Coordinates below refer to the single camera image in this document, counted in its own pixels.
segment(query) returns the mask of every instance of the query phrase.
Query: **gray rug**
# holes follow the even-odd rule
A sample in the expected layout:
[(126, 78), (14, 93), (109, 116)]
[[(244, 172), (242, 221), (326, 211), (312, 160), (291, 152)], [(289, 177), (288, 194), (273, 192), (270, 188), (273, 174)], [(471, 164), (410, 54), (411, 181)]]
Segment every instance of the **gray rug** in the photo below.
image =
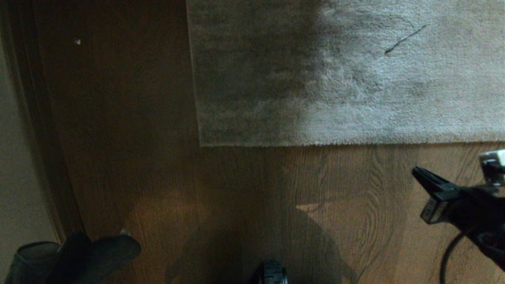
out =
[(187, 0), (200, 144), (505, 140), (503, 0)]

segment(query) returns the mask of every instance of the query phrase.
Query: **hardwood floor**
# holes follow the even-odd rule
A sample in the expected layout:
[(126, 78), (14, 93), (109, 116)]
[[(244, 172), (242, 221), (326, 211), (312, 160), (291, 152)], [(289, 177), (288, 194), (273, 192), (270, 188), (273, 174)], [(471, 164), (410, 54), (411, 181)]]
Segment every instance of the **hardwood floor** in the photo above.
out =
[[(426, 225), (410, 170), (482, 180), (505, 143), (200, 148), (185, 3), (34, 2), (49, 98), (82, 221), (141, 255), (110, 283), (436, 283), (457, 230)], [(504, 282), (470, 242), (448, 283)]]

